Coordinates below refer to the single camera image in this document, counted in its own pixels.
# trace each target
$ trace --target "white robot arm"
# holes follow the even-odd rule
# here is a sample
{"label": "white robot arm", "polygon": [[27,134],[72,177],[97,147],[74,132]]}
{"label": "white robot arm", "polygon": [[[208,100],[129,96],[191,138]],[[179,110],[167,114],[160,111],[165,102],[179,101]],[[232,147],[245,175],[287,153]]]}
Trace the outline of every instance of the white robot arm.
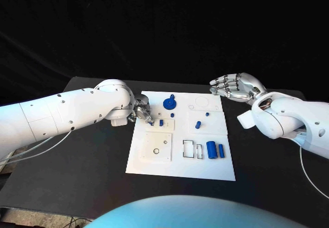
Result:
{"label": "white robot arm", "polygon": [[103,119],[113,126],[136,117],[153,122],[149,99],[134,97],[120,80],[103,81],[85,88],[33,101],[0,107],[0,158],[13,150],[52,136],[74,131]]}
{"label": "white robot arm", "polygon": [[225,75],[212,80],[211,85],[214,95],[251,105],[251,110],[238,116],[245,129],[257,126],[271,139],[289,138],[303,149],[329,159],[329,103],[268,93],[258,79],[247,73]]}

